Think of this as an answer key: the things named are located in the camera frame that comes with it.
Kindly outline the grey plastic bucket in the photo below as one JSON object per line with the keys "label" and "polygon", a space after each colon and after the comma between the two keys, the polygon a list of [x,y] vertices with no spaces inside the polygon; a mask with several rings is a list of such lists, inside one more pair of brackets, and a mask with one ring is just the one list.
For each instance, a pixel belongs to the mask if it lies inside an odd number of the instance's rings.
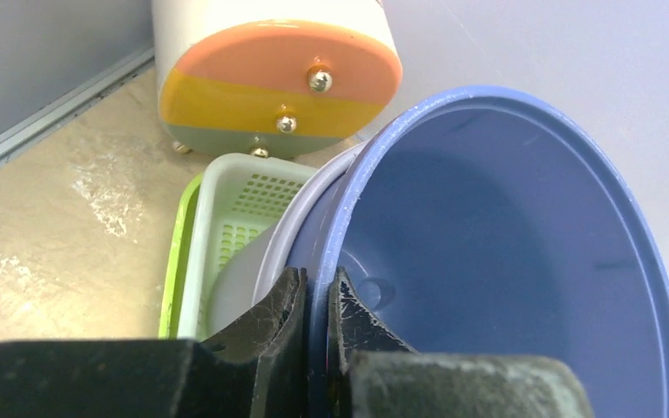
{"label": "grey plastic bucket", "polygon": [[363,144],[351,147],[332,158],[322,168],[315,169],[315,174],[295,194],[274,229],[263,232],[257,240],[236,253],[234,259],[227,264],[227,269],[233,273],[242,273],[239,260],[250,261],[255,256],[261,258],[257,276],[261,287],[255,292],[259,298],[255,304],[273,287],[287,263],[296,235],[316,201],[350,167],[363,147]]}

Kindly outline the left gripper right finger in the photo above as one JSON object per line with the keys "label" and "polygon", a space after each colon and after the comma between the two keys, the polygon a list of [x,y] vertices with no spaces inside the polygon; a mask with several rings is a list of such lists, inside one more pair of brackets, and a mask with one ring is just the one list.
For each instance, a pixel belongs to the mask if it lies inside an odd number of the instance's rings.
{"label": "left gripper right finger", "polygon": [[338,268],[328,289],[333,417],[593,417],[562,361],[537,355],[421,353],[357,296]]}

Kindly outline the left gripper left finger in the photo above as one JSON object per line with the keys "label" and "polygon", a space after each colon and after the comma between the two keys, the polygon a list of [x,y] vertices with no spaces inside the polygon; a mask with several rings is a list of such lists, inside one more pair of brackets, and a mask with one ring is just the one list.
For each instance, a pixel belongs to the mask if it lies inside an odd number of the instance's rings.
{"label": "left gripper left finger", "polygon": [[297,417],[307,273],[197,341],[0,343],[0,417]]}

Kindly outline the blue plastic bucket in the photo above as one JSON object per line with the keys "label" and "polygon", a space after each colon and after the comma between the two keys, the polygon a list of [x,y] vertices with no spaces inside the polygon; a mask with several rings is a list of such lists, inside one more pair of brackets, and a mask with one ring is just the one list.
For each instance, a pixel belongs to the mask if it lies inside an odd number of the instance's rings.
{"label": "blue plastic bucket", "polygon": [[566,363],[599,417],[669,417],[669,281],[628,187],[520,91],[433,95],[365,143],[287,261],[306,269],[305,414],[328,416],[328,286],[343,267],[422,352]]}

